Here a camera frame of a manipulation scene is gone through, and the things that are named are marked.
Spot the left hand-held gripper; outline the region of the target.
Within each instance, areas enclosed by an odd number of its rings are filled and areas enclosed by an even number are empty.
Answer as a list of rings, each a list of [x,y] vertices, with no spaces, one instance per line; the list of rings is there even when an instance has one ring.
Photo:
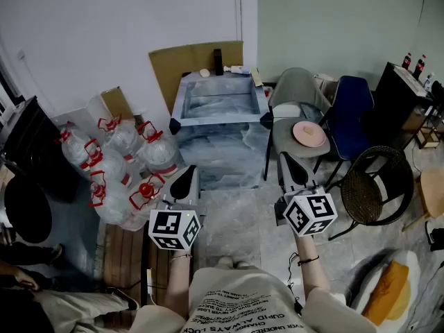
[[[162,195],[148,219],[148,235],[159,249],[191,250],[203,226],[199,193],[200,175],[196,165],[179,170],[170,179],[171,197]]]

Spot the pink plate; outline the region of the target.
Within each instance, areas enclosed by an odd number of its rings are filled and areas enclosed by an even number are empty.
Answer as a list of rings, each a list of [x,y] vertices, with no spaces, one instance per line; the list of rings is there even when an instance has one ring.
[[[314,134],[309,135],[305,133],[303,130],[305,126],[312,127]],[[325,131],[317,123],[310,121],[299,121],[295,123],[292,128],[292,133],[296,141],[309,148],[322,146],[327,139]]]

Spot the white cushion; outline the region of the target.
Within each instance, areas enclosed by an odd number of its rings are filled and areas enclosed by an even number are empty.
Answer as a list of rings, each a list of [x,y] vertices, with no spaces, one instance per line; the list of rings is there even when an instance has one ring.
[[[293,101],[281,103],[273,108],[273,116],[275,119],[298,118],[300,115],[300,106]]]

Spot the blue chair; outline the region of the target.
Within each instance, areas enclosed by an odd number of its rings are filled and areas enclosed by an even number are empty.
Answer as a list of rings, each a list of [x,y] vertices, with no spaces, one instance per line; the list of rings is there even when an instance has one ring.
[[[345,161],[354,162],[362,152],[370,148],[361,118],[374,105],[366,79],[356,76],[340,77],[334,102],[319,123],[330,141],[327,155],[337,161],[326,187],[329,187]]]

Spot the wooden slat board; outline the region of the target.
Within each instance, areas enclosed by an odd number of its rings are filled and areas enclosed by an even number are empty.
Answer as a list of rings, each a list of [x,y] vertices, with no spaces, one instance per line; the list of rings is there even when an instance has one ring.
[[[131,232],[107,225],[103,240],[101,288],[114,287],[143,306],[164,306],[170,261],[177,250],[159,249],[148,235],[148,225]],[[153,295],[148,296],[146,269],[152,270]],[[193,259],[190,264],[190,283]]]

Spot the clothes on chair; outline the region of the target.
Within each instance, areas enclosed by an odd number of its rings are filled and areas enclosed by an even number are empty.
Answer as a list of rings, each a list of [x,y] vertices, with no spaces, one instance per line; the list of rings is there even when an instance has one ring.
[[[332,100],[336,92],[338,80],[327,74],[314,74],[314,79],[323,95],[327,99]]]

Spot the white bean bag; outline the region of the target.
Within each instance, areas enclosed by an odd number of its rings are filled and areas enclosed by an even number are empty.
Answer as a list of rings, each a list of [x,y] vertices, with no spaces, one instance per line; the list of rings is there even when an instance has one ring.
[[[397,250],[394,253],[386,256],[380,264],[373,268],[368,275],[364,278],[359,288],[358,294],[352,302],[352,308],[359,312],[361,315],[370,300],[372,292],[375,290],[377,282],[382,276],[382,273],[391,261],[397,261],[401,265],[409,267],[408,280],[411,285],[411,299],[407,310],[401,318],[396,321],[384,321],[377,327],[379,333],[398,333],[401,327],[406,323],[410,307],[415,301],[418,295],[418,284],[420,279],[420,266],[418,263],[417,255],[410,250]]]

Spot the large brown cardboard sheet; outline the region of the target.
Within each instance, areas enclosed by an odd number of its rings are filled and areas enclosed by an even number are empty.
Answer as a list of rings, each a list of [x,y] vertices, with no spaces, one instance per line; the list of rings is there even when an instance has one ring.
[[[201,69],[215,71],[214,50],[221,51],[223,65],[244,63],[244,43],[242,41],[208,42],[188,44],[151,51],[151,61],[157,83],[169,112],[173,111],[182,75],[198,72]]]

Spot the black side desk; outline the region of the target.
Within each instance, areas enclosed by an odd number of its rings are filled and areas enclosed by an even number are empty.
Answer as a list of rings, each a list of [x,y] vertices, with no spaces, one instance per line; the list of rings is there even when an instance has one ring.
[[[372,92],[374,107],[361,118],[361,126],[372,146],[390,146],[404,150],[424,124],[426,116],[408,123],[414,110],[433,109],[434,98],[418,96],[396,72],[397,65],[388,62]]]

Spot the white panel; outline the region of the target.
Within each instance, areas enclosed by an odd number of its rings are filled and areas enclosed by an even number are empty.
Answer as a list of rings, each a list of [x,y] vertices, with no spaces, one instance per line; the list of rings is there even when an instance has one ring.
[[[83,108],[59,114],[51,117],[51,120],[57,127],[71,122],[90,137],[102,139],[103,131],[98,128],[99,119],[109,119],[110,117],[103,99],[100,96],[95,96]]]

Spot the person's beige printed shirt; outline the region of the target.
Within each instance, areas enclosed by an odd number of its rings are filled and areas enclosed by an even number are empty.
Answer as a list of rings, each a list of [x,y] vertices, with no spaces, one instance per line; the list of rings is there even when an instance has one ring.
[[[189,295],[188,319],[147,305],[129,333],[377,333],[367,318],[319,288],[296,312],[290,289],[258,268],[200,269]]]

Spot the light wooden stool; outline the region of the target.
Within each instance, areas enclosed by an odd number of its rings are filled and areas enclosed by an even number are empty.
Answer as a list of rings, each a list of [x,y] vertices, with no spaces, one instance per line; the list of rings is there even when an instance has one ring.
[[[444,166],[425,169],[419,177],[419,195],[423,215],[403,227],[406,232],[421,220],[444,215]]]

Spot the orange cushion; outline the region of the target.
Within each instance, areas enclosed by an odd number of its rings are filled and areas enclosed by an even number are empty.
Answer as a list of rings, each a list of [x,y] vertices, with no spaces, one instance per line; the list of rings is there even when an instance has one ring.
[[[409,267],[392,260],[377,282],[362,315],[376,326],[401,318],[411,299],[408,276]]]

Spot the black shoe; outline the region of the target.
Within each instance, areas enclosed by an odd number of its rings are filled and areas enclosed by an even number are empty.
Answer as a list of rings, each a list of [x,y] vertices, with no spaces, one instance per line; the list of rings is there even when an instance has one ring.
[[[435,228],[429,221],[426,221],[425,233],[431,252],[444,250],[444,228]]]

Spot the black round stool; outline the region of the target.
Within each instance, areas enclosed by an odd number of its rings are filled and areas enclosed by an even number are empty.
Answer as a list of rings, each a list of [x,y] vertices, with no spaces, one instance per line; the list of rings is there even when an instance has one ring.
[[[24,176],[12,178],[6,185],[4,207],[9,223],[24,241],[38,244],[49,237],[51,208],[38,184]]]

